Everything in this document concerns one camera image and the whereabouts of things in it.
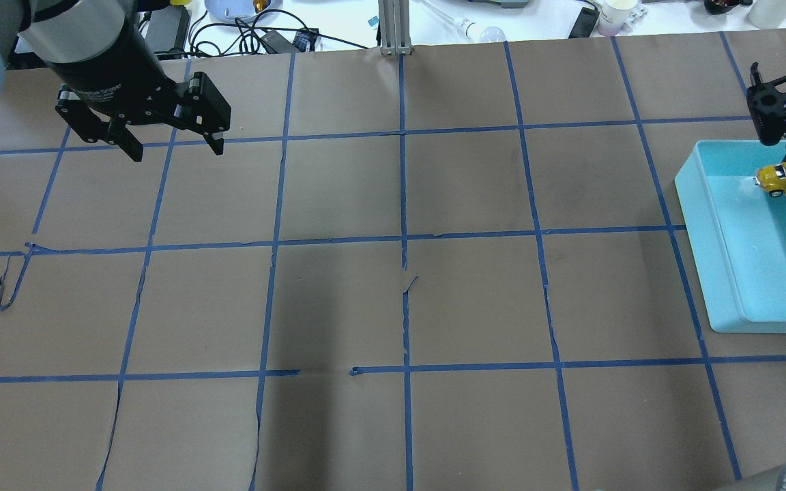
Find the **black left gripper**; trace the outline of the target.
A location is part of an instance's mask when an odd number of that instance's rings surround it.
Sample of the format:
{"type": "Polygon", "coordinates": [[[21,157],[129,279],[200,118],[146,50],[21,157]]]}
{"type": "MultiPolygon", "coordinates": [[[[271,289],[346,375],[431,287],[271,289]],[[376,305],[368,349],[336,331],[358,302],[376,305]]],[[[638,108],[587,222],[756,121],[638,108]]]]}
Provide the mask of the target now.
{"type": "Polygon", "coordinates": [[[137,28],[121,28],[111,46],[94,57],[46,64],[76,94],[60,96],[55,111],[85,143],[108,143],[141,162],[143,144],[127,121],[161,123],[199,134],[215,155],[224,155],[230,103],[205,72],[179,84],[172,81],[137,28]],[[113,119],[105,122],[93,110],[113,119]]]}

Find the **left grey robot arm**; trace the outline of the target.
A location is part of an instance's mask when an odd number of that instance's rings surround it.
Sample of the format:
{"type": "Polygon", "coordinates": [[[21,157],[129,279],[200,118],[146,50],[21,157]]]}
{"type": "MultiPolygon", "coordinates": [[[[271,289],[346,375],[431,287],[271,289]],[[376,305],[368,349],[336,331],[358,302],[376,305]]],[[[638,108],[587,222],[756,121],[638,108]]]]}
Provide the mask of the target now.
{"type": "Polygon", "coordinates": [[[170,125],[202,136],[216,154],[231,106],[208,74],[175,82],[118,1],[0,1],[0,93],[21,38],[62,81],[55,105],[84,142],[106,142],[135,162],[131,125],[170,125]]]}

